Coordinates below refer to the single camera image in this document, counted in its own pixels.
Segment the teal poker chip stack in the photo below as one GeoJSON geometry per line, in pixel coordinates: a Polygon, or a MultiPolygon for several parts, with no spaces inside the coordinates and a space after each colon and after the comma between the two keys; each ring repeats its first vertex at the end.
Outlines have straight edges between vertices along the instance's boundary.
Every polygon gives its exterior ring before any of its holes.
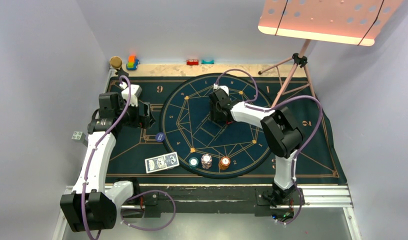
{"type": "Polygon", "coordinates": [[[188,160],[188,166],[189,166],[191,169],[197,168],[198,165],[199,165],[199,160],[198,160],[196,157],[191,157],[191,158],[188,160]]]}

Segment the orange green blue toy blocks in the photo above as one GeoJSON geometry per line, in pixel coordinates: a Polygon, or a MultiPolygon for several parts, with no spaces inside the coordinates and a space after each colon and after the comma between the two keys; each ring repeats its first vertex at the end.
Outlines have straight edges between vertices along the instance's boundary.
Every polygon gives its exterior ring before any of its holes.
{"type": "Polygon", "coordinates": [[[139,59],[137,58],[136,55],[130,55],[128,57],[128,61],[126,63],[126,69],[129,71],[135,71],[138,68],[138,65],[140,64],[139,59]]]}

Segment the black aluminium mounting rail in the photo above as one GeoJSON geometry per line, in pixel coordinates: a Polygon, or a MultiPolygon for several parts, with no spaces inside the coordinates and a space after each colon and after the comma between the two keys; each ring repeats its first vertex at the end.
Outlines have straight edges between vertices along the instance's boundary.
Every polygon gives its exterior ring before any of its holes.
{"type": "Polygon", "coordinates": [[[271,184],[142,184],[140,190],[144,196],[121,207],[125,215],[131,211],[145,218],[172,212],[289,217],[304,204],[296,191],[290,199],[275,203],[271,184]]]}

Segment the grey lego brick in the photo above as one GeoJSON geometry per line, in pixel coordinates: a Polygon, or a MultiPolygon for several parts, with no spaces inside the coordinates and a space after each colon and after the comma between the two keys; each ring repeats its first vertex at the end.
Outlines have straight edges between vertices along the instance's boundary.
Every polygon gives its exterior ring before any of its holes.
{"type": "Polygon", "coordinates": [[[85,134],[82,131],[74,131],[71,139],[82,143],[85,140],[85,134]]]}

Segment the pink music stand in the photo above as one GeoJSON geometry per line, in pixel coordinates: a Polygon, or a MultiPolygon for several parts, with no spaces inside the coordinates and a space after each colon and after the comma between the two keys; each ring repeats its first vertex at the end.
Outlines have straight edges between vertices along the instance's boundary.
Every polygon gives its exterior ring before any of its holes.
{"type": "Polygon", "coordinates": [[[294,64],[281,84],[273,106],[282,95],[298,67],[306,75],[304,54],[311,41],[370,47],[384,25],[402,4],[401,0],[267,0],[258,30],[266,35],[304,39],[299,53],[280,61],[275,68],[293,60],[294,64]]]}

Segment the pink blue poker chip stack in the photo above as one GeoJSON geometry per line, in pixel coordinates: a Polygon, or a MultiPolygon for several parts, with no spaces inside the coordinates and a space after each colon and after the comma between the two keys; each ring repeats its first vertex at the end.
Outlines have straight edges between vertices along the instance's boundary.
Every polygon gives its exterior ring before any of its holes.
{"type": "Polygon", "coordinates": [[[212,156],[209,154],[203,154],[201,157],[201,166],[203,169],[209,169],[212,166],[212,156]]]}

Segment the blue playing card deck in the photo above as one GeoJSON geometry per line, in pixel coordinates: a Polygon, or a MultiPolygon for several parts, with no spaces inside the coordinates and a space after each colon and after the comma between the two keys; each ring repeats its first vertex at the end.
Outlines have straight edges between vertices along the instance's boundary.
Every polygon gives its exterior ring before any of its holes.
{"type": "Polygon", "coordinates": [[[177,152],[147,158],[145,162],[145,171],[147,174],[169,170],[180,165],[177,152]]]}

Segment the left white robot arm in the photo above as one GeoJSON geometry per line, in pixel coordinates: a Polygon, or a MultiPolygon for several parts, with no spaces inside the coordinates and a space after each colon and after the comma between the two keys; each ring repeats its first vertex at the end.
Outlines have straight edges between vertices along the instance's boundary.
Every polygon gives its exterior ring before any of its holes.
{"type": "Polygon", "coordinates": [[[99,107],[87,126],[87,151],[79,177],[71,191],[60,199],[60,208],[73,232],[112,229],[121,206],[138,203],[141,191],[134,180],[120,180],[105,189],[111,154],[122,128],[151,127],[155,119],[149,104],[139,112],[142,88],[121,83],[121,92],[101,93],[99,107]]]}

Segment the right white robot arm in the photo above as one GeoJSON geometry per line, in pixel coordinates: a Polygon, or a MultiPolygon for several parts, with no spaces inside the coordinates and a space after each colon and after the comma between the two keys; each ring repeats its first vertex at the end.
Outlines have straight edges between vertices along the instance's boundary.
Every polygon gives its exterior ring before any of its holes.
{"type": "Polygon", "coordinates": [[[261,129],[271,152],[275,155],[275,188],[272,196],[280,204],[292,198],[291,187],[296,180],[294,154],[304,140],[304,133],[288,107],[270,110],[245,101],[232,100],[225,87],[209,95],[210,119],[213,122],[246,123],[261,129]]]}

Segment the red toy block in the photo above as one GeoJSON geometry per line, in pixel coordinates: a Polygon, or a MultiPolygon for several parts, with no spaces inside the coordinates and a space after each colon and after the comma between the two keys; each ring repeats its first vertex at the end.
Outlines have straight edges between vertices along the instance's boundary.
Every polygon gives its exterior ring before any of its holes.
{"type": "Polygon", "coordinates": [[[197,65],[200,64],[200,61],[199,61],[198,59],[195,59],[195,58],[193,58],[193,59],[187,59],[187,60],[186,60],[186,64],[187,64],[188,66],[197,66],[197,65]]]}

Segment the round blue poker mat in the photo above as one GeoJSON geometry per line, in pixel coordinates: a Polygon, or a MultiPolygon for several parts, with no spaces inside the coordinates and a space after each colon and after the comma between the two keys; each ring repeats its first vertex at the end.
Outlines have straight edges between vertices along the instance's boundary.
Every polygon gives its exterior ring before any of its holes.
{"type": "Polygon", "coordinates": [[[211,179],[228,179],[243,176],[270,162],[274,154],[264,133],[256,126],[244,122],[213,122],[210,119],[210,98],[213,84],[227,86],[229,97],[240,102],[255,99],[255,104],[268,107],[271,99],[247,77],[203,74],[185,79],[169,79],[159,83],[156,90],[162,97],[159,128],[165,134],[163,142],[168,152],[177,152],[180,165],[186,170],[211,179]],[[212,165],[203,169],[201,157],[212,156],[212,165]],[[189,167],[195,157],[199,164],[189,167]],[[219,169],[222,157],[230,158],[226,170],[219,169]]]}

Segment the purple small blind button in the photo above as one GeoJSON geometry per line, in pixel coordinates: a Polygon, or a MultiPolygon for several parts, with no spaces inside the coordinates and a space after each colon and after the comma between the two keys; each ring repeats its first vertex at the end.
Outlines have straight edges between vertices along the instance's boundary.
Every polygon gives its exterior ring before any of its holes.
{"type": "Polygon", "coordinates": [[[166,135],[165,135],[163,132],[158,132],[158,133],[155,135],[155,140],[156,140],[158,143],[163,142],[165,139],[166,139],[166,135]]]}

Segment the orange poker chip stack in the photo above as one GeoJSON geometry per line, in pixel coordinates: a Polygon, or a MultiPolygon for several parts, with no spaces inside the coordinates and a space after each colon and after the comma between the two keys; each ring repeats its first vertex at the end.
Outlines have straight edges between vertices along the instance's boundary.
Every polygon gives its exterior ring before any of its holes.
{"type": "Polygon", "coordinates": [[[229,157],[227,156],[223,156],[220,158],[219,163],[218,163],[218,167],[221,171],[227,170],[228,167],[231,164],[231,160],[229,157]]]}

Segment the teal toy block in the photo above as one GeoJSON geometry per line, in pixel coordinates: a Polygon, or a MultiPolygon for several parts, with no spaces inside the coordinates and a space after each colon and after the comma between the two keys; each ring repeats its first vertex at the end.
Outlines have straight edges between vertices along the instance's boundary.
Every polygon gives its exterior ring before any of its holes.
{"type": "Polygon", "coordinates": [[[201,60],[201,64],[202,65],[213,65],[215,63],[214,59],[210,59],[210,58],[203,58],[201,60]]]}

